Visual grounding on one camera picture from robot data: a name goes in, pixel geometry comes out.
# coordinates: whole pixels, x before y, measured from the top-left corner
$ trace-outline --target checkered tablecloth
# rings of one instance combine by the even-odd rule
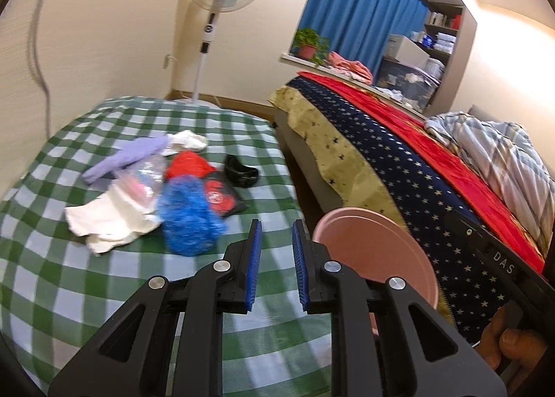
[[[227,232],[197,257],[172,254],[160,229],[93,256],[65,222],[64,208],[86,204],[107,188],[80,175],[113,154],[121,140],[192,129],[207,137],[213,165],[236,154],[260,170],[239,189],[249,208],[226,219]],[[222,257],[263,225],[253,312],[224,317],[223,382],[227,396],[315,396],[330,382],[328,316],[307,316],[297,292],[291,226],[301,217],[285,160],[267,121],[230,110],[126,97],[77,118],[43,147],[0,207],[0,329],[43,390],[114,311],[153,275],[177,280]]]

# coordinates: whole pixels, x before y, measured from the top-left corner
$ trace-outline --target potted plant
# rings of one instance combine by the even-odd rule
[[[322,38],[311,27],[304,27],[299,29],[295,34],[293,40],[293,47],[299,48],[297,57],[305,60],[313,60],[316,58],[321,61],[322,55],[327,52],[329,48],[329,41],[327,38]]]

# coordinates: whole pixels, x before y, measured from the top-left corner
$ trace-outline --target pink trash bin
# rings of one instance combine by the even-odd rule
[[[414,238],[387,217],[367,209],[336,209],[318,222],[313,241],[324,244],[332,259],[364,278],[379,282],[403,278],[437,307],[439,291],[432,264]],[[370,317],[377,333],[374,315]]]

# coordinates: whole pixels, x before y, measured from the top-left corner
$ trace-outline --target baseboard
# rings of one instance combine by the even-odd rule
[[[173,101],[176,99],[190,98],[191,94],[192,93],[190,91],[172,90],[170,91],[169,95],[166,96],[166,99],[168,101]],[[208,101],[217,104],[216,99],[213,95],[201,94],[200,99],[202,99],[202,101]],[[217,99],[218,101],[220,101],[223,109],[239,110],[240,112],[245,112],[249,113],[250,115],[264,118],[271,123],[274,122],[275,109],[273,107],[265,106],[263,104],[257,104],[256,102],[224,98],[223,96],[218,96]]]

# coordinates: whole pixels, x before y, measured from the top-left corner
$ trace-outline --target curtain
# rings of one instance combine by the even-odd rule
[[[375,74],[389,35],[422,30],[427,13],[422,0],[308,0],[299,29],[312,27],[331,51]]]

